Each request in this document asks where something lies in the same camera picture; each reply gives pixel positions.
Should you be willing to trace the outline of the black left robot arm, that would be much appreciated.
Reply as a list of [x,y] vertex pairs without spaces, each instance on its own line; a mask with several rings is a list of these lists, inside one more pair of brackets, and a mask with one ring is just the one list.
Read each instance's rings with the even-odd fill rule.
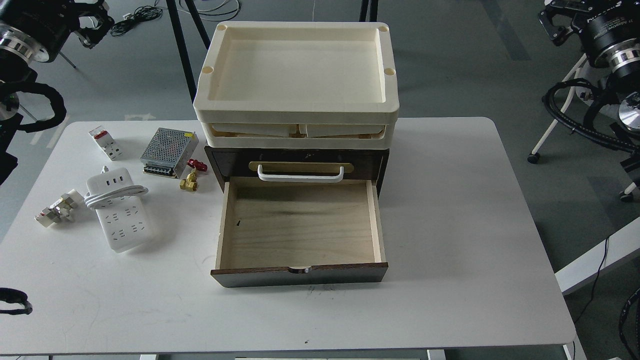
[[[30,63],[51,63],[60,54],[70,34],[93,48],[114,25],[104,0],[93,3],[73,0],[3,0],[0,3],[0,180],[4,182],[18,166],[18,158],[7,152],[16,132],[43,132],[66,118],[60,93],[38,83]],[[18,93],[48,98],[53,116],[23,123]]]

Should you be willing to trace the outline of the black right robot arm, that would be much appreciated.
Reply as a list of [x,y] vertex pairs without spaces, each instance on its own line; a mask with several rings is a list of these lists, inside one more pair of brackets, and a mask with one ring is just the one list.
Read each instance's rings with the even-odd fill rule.
[[[549,0],[538,13],[548,38],[561,46],[578,35],[586,60],[596,69],[607,69],[609,76],[601,85],[584,78],[554,84],[542,97],[551,116],[572,132],[608,148],[628,153],[621,162],[629,176],[639,174],[639,2],[637,0]],[[582,121],[575,121],[561,110],[554,96],[558,91],[580,87],[592,92],[592,103]],[[608,136],[595,129],[596,114],[606,105],[634,111],[634,117]]]

